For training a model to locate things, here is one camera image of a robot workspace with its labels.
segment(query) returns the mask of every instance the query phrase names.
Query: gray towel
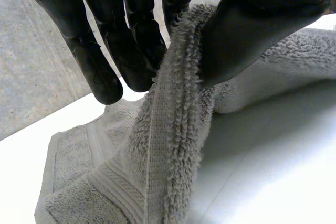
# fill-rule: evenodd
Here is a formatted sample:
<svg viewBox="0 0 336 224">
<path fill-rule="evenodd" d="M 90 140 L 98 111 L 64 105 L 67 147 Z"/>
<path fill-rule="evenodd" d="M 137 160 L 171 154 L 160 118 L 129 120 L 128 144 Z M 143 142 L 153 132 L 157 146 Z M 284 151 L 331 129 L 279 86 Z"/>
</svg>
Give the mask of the gray towel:
<svg viewBox="0 0 336 224">
<path fill-rule="evenodd" d="M 302 29 L 234 79 L 200 90 L 200 29 L 214 10 L 197 5 L 182 15 L 144 99 L 121 100 L 52 137 L 37 223 L 183 223 L 213 111 L 335 79 L 336 33 Z"/>
</svg>

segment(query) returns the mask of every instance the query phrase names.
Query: concrete floor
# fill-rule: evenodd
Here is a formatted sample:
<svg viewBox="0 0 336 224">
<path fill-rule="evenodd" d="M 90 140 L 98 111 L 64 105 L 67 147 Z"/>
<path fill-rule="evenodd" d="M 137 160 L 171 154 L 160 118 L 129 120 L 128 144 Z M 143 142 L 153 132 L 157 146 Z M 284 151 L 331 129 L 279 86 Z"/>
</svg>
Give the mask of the concrete floor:
<svg viewBox="0 0 336 224">
<path fill-rule="evenodd" d="M 219 0 L 193 0 L 212 3 Z M 163 36 L 161 0 L 155 17 Z M 0 140 L 90 93 L 57 27 L 34 0 L 0 0 Z M 92 14 L 88 19 L 98 43 Z"/>
</svg>

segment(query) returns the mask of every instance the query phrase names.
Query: towel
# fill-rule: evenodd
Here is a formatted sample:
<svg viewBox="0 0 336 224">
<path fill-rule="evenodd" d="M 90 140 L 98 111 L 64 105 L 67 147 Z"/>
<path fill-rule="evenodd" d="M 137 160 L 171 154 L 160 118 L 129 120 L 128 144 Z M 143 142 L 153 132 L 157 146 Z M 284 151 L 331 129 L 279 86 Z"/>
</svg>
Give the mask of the towel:
<svg viewBox="0 0 336 224">
<path fill-rule="evenodd" d="M 196 5 L 181 15 L 144 99 L 121 100 L 51 138 L 37 223 L 183 223 L 213 112 L 336 78 L 336 33 L 305 28 L 201 90 L 201 29 L 215 9 Z"/>
</svg>

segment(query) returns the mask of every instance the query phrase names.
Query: white table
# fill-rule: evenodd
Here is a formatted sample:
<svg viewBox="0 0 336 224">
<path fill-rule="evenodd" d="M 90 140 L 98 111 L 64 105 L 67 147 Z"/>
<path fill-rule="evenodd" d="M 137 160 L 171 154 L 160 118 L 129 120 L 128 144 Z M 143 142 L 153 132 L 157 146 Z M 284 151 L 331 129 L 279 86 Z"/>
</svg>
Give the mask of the white table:
<svg viewBox="0 0 336 224">
<path fill-rule="evenodd" d="M 103 111 L 90 94 L 0 142 L 0 223 L 35 223 L 51 136 Z M 216 115 L 203 153 L 189 223 L 336 223 L 335 83 Z"/>
</svg>

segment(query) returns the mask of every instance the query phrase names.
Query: robotic hand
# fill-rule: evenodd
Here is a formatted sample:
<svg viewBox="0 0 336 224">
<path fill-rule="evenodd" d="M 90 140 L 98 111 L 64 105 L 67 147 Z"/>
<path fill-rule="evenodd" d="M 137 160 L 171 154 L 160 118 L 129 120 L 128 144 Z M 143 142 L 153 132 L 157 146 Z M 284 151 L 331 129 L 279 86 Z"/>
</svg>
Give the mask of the robotic hand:
<svg viewBox="0 0 336 224">
<path fill-rule="evenodd" d="M 96 99 L 113 104 L 121 99 L 122 85 L 92 33 L 83 0 L 36 0 L 59 28 Z M 177 14 L 191 0 L 162 0 L 170 31 Z M 126 84 L 148 91 L 166 51 L 154 20 L 154 0 L 86 0 L 103 41 Z"/>
<path fill-rule="evenodd" d="M 146 91 L 166 46 L 154 20 L 154 0 L 86 0 L 127 85 Z M 168 31 L 191 0 L 163 0 Z M 37 0 L 62 33 L 97 100 L 117 102 L 122 86 L 99 49 L 82 0 Z M 221 0 L 203 29 L 202 87 L 233 78 L 274 43 L 314 22 L 328 0 Z"/>
</svg>

